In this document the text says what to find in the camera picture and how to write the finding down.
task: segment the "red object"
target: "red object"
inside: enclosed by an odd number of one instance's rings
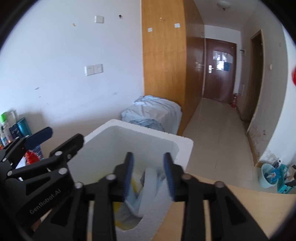
[[[294,69],[294,72],[292,73],[293,83],[296,85],[296,68]]]
[[[31,150],[28,150],[25,153],[25,158],[27,159],[26,165],[30,165],[32,163],[35,163],[35,162],[40,161],[39,158],[38,158],[38,156],[35,154],[35,152],[33,152]]]
[[[233,94],[233,99],[232,99],[232,102],[231,102],[231,107],[232,108],[236,108],[237,106],[237,94]]]

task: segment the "white wall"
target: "white wall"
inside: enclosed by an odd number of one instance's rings
[[[0,113],[16,110],[32,132],[53,127],[45,154],[119,118],[143,94],[140,15],[140,0],[38,1],[0,52]],[[85,76],[90,64],[104,72]]]
[[[237,69],[235,72],[233,93],[238,93],[242,71],[242,54],[240,51],[242,49],[241,32],[229,28],[205,25],[205,37],[237,44]]]
[[[296,86],[292,81],[292,73],[296,67],[296,47],[288,32],[284,29],[288,52],[288,82],[286,96],[279,122],[274,134],[261,157],[261,161],[274,162],[280,159],[283,164],[296,164]]]
[[[287,48],[281,23],[263,3],[258,2],[255,12],[241,30],[242,48],[246,55],[242,57],[242,77],[238,96],[238,108],[242,112],[247,85],[250,77],[251,38],[260,30],[263,32],[265,68],[261,97],[258,109],[250,127],[250,137],[255,146],[258,159],[261,158],[279,121],[287,87]]]

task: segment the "doorway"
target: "doorway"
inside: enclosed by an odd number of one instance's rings
[[[230,104],[233,95],[237,45],[206,39],[206,75],[203,97]]]
[[[258,104],[264,70],[264,48],[262,31],[251,38],[251,77],[247,87],[246,102],[241,114],[246,131],[249,129]]]

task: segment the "light blue plastic cover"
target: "light blue plastic cover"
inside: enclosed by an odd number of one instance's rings
[[[121,113],[122,121],[171,134],[177,134],[181,117],[177,103],[151,95],[140,97]]]

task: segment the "ceiling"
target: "ceiling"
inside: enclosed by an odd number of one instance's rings
[[[217,6],[219,0],[194,0],[205,25],[240,31],[257,6],[258,0],[226,0],[231,4],[227,10]]]

